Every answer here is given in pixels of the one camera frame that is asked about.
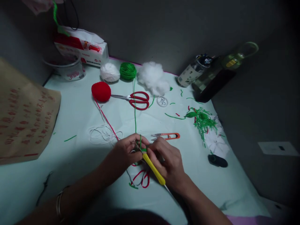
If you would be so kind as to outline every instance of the red-handled scissors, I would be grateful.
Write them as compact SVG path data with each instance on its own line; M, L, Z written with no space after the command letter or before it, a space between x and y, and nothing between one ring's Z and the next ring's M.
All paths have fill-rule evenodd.
M136 94L143 94L143 95L145 95L146 98L136 96ZM127 95L127 96L122 96L122 95L111 95L111 96L114 98L120 98L120 99L125 99L125 100L129 101L130 105L132 105L133 108L136 107L134 105L134 103L146 104L146 108L136 107L137 110L146 110L149 107L149 95L146 92L134 92L131 95Z

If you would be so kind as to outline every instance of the bottle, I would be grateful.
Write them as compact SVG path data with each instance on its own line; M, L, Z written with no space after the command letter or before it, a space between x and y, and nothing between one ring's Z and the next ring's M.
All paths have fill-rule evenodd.
M256 43L246 42L233 51L233 53L225 57L216 58L212 62L211 68L192 84L197 96L195 96L195 99L200 102L209 101L235 76L235 70L240 67L242 61L254 55L257 51L258 46Z
M210 67L211 62L212 58L207 54L197 55L196 59L177 78L177 83L186 88Z

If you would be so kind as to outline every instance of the purple fabric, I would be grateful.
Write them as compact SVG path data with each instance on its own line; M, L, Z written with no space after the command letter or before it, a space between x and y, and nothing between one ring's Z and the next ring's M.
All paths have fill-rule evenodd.
M227 216L233 225L273 225L274 221L270 217L256 216L256 217L234 217Z

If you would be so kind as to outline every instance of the black object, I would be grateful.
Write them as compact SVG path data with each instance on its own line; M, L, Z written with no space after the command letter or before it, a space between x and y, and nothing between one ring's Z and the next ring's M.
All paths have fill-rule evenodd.
M194 97L196 101L202 103L208 102L235 75L236 75L235 71L222 69L201 93L195 92Z
M224 168L228 166L228 162L225 159L216 155L208 155L208 161L215 166L220 166Z
M41 199L43 193L45 192L45 190L46 190L46 188L47 188L47 186L48 186L48 180L49 180L49 178L50 178L50 176L51 176L52 173L53 173L53 171L51 171L51 172L48 174L48 176L47 176L47 178L46 178L46 181L44 182L44 189L43 189L43 191L41 192L40 196L38 197L37 203L35 204L35 207L38 207L38 204L40 203L40 199Z
M73 8L74 8L74 11L75 11L76 17L77 17L77 26L76 26L75 29L70 25L69 17L68 17L68 14L67 14L67 8L66 8L66 2L65 2L65 0L63 0L63 7L65 8L65 15L66 15L66 19L67 19L67 22L68 22L68 26L69 26L70 28L72 28L72 30L77 30L78 27L79 27L78 14L77 14L77 10L76 10L76 8L75 8L74 3L72 2L72 0L70 0L70 2L71 2L72 6L73 6Z

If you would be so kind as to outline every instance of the brown paper bag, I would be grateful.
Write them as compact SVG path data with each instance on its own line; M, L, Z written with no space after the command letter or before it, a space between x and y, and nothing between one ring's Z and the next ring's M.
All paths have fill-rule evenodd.
M0 58L0 165L37 159L47 146L61 101Z

